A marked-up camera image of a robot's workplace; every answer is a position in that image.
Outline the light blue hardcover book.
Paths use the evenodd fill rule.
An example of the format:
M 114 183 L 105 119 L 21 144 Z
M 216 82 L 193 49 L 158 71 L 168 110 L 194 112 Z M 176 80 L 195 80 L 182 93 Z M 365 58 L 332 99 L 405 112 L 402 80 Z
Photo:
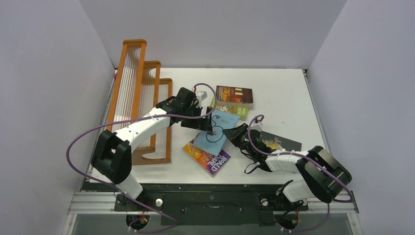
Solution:
M 206 131 L 200 132 L 193 145 L 213 156 L 217 156 L 227 140 L 223 130 L 234 128 L 239 119 L 240 116 L 215 110 L 211 117 L 213 134 Z

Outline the colourful Roald Dahl paperback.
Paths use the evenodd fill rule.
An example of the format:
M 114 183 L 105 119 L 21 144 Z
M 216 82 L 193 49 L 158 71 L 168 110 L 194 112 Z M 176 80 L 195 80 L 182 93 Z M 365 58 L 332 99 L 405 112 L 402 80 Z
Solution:
M 195 147 L 193 144 L 198 136 L 188 142 L 183 147 L 183 150 L 211 177 L 214 177 L 231 160 L 231 156 L 224 150 L 221 150 L 217 156 L 214 156 Z

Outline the orange wooden file rack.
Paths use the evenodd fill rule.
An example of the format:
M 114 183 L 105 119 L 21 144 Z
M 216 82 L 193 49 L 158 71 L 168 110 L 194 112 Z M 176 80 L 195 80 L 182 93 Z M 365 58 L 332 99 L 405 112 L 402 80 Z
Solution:
M 161 62 L 145 60 L 144 39 L 123 41 L 119 67 L 115 75 L 106 116 L 110 131 L 127 127 L 121 120 L 142 117 L 161 100 L 172 96 L 173 82 L 161 78 Z M 152 135 L 132 153 L 133 165 L 158 165 L 171 162 L 172 130 L 170 127 Z

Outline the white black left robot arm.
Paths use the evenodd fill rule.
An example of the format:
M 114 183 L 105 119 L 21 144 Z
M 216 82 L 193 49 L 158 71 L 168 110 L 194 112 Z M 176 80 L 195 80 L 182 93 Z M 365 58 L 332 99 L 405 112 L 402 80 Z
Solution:
M 92 155 L 92 166 L 128 195 L 127 205 L 135 211 L 144 208 L 142 185 L 132 175 L 132 153 L 157 132 L 180 123 L 182 127 L 212 132 L 212 107 L 202 114 L 205 91 L 180 88 L 176 96 L 159 102 L 140 120 L 111 132 L 103 131 Z

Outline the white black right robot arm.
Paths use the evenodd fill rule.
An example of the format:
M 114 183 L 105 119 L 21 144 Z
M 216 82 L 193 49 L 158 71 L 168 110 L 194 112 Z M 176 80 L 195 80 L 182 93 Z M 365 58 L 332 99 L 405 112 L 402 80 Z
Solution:
M 308 151 L 273 150 L 262 140 L 262 124 L 225 129 L 223 134 L 254 164 L 266 172 L 291 172 L 301 179 L 289 180 L 276 192 L 277 205 L 288 209 L 298 201 L 316 197 L 324 203 L 336 197 L 352 181 L 352 176 L 324 147 L 316 145 Z

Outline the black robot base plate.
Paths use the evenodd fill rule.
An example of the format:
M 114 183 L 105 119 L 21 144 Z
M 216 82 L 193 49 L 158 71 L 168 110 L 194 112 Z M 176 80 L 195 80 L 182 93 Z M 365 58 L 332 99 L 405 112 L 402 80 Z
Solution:
M 144 184 L 144 193 L 131 201 L 114 188 L 85 182 L 82 190 L 112 194 L 109 210 L 124 213 L 126 224 L 143 230 L 156 217 L 163 226 L 227 226 L 258 224 L 297 227 L 299 213 L 322 213 L 326 221 L 334 206 L 315 198 L 296 203 L 277 197 L 279 185 Z

